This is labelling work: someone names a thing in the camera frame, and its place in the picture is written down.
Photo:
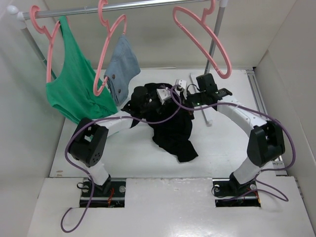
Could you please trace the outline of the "left pink hanger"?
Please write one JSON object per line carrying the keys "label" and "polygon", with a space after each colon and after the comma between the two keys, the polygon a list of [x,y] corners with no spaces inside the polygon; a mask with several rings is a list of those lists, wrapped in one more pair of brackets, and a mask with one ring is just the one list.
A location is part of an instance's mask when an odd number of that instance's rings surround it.
{"label": "left pink hanger", "polygon": [[40,34],[44,34],[48,41],[49,41],[49,47],[48,47],[48,51],[47,51],[47,64],[46,64],[46,82],[47,83],[51,83],[52,81],[52,54],[53,54],[53,47],[54,47],[54,43],[55,43],[55,39],[58,33],[58,30],[61,26],[60,21],[57,21],[52,33],[49,32],[49,30],[47,29],[47,27],[45,25],[40,26],[37,21],[36,21],[36,14],[40,11],[40,8],[37,5],[32,5],[30,7],[30,21],[33,25],[33,27],[35,28],[35,30],[40,33]]}

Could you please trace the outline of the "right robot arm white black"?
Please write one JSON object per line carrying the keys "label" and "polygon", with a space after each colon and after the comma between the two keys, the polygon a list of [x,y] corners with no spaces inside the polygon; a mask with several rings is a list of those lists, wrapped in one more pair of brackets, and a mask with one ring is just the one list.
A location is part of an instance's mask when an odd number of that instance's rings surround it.
{"label": "right robot arm white black", "polygon": [[197,88],[187,100],[194,110],[213,107],[230,118],[249,138],[246,159],[230,174],[229,180],[220,182],[219,186],[228,196],[243,196],[260,172],[265,171],[265,165],[285,152],[281,125],[276,120],[266,120],[263,113],[243,106],[229,90],[218,89],[211,74],[191,81]]}

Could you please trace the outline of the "blue denim garment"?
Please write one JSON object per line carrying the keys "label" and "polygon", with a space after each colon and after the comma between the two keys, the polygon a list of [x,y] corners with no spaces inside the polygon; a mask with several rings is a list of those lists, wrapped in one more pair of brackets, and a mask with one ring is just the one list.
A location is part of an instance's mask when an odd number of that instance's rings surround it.
{"label": "blue denim garment", "polygon": [[128,38],[121,35],[104,73],[104,78],[107,79],[107,88],[117,107],[121,106],[127,99],[129,83],[140,72],[138,60]]}

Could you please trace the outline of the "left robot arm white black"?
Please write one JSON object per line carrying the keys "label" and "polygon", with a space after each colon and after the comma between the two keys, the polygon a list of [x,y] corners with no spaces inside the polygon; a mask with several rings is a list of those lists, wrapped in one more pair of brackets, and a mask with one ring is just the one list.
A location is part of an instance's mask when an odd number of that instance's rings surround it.
{"label": "left robot arm white black", "polygon": [[146,116],[164,109],[171,97],[171,88],[166,83],[137,86],[130,100],[116,114],[96,120],[83,118],[79,122],[65,148],[65,158],[69,160],[72,156],[80,162],[70,164],[88,175],[91,192],[104,196],[110,191],[111,176],[101,162],[107,138],[140,122],[150,123]]}

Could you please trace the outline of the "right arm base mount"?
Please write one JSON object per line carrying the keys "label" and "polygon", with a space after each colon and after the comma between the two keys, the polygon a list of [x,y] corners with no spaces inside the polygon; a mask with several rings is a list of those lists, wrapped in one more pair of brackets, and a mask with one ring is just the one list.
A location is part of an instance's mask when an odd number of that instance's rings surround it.
{"label": "right arm base mount", "polygon": [[261,207],[255,181],[250,181],[236,189],[228,178],[212,180],[211,192],[215,197],[216,207]]}

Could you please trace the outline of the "metal clothes rack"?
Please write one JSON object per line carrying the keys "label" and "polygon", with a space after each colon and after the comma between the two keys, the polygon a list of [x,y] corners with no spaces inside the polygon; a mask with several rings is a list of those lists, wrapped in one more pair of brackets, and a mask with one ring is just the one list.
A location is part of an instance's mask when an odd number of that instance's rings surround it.
{"label": "metal clothes rack", "polygon": [[[171,5],[171,4],[176,4],[176,3],[187,3],[186,0],[147,0],[147,1],[137,1],[137,2],[129,2],[129,3],[119,3],[119,4],[111,4],[108,5],[108,2],[106,0],[101,0],[98,3],[98,6],[93,8],[93,7],[82,7],[82,8],[70,8],[70,9],[63,9],[63,10],[47,10],[47,11],[39,11],[36,14],[36,19],[40,18],[49,18],[49,17],[57,17],[57,16],[66,16],[66,15],[79,15],[79,14],[90,14],[90,13],[98,13],[99,20],[101,24],[104,26],[108,27],[108,21],[103,19],[102,13],[105,11],[117,11],[117,10],[125,10],[125,9],[136,9],[136,8],[145,8],[145,7],[152,7],[152,6],[162,6],[162,5]],[[225,7],[227,6],[227,1],[226,0],[221,0],[219,1],[219,10],[217,14],[217,20],[215,23],[215,28],[214,31],[212,31],[206,24],[205,20],[206,17],[210,14],[213,13],[215,9],[215,1],[211,0],[210,1],[210,7],[209,8],[204,8],[203,13],[201,17],[198,17],[195,15],[193,12],[190,10],[176,6],[173,9],[173,20],[175,21],[176,25],[191,39],[191,41],[200,49],[200,51],[205,55],[207,58],[207,63],[211,64],[214,68],[214,70],[217,72],[217,74],[220,76],[222,79],[227,79],[232,73],[232,65],[229,60],[229,57],[220,43],[218,39],[218,33],[219,29],[221,26],[221,21],[223,19],[223,14]],[[26,21],[30,20],[30,14],[29,12],[22,12],[19,11],[17,7],[13,5],[9,5],[6,7],[7,13],[12,16],[16,23],[18,23],[19,28],[21,31],[24,33],[26,39],[28,40],[29,44],[31,45],[33,51],[37,54],[39,60],[43,62],[44,66],[46,67],[47,64],[47,58],[44,57],[43,53],[41,52],[40,48],[38,47],[37,43],[35,42],[33,36],[30,34]],[[202,47],[202,45],[197,41],[197,39],[178,21],[176,13],[178,11],[181,11],[188,16],[190,16],[192,19],[194,19],[197,23],[199,23],[205,31],[211,36],[212,38],[212,43],[210,46],[210,51],[207,52],[205,49]],[[213,52],[212,50],[218,47],[220,50],[224,61],[227,66],[227,72],[224,74],[219,67],[217,66],[216,62],[214,61],[212,55]]]}

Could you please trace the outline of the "black t shirt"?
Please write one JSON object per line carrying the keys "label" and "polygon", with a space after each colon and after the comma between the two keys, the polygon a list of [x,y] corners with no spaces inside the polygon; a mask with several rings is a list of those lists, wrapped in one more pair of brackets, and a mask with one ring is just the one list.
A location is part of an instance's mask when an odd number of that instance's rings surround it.
{"label": "black t shirt", "polygon": [[[144,114],[144,119],[151,122],[154,130],[152,140],[162,149],[177,157],[180,163],[189,162],[198,157],[189,140],[193,124],[193,115],[180,109],[174,101],[164,103],[160,108]],[[159,124],[152,122],[168,121]]]}

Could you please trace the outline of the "green tank top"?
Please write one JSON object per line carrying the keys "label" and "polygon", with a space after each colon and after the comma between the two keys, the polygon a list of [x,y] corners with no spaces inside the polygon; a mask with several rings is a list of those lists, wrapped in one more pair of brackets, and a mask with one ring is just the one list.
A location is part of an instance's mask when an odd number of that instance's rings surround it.
{"label": "green tank top", "polygon": [[100,119],[118,112],[110,92],[104,88],[94,95],[96,72],[82,53],[72,34],[67,18],[59,18],[65,58],[59,76],[46,84],[47,100],[65,118],[78,124],[83,118]]}

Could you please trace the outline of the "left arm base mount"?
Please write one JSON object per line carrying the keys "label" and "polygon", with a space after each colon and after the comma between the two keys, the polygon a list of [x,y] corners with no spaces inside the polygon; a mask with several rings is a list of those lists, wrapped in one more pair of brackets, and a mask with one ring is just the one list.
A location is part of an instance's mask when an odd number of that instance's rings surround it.
{"label": "left arm base mount", "polygon": [[[91,196],[92,182],[85,178],[77,183],[80,190],[79,206],[87,207]],[[112,179],[105,187],[94,185],[93,196],[89,207],[92,208],[123,208],[125,205],[126,179]]]}

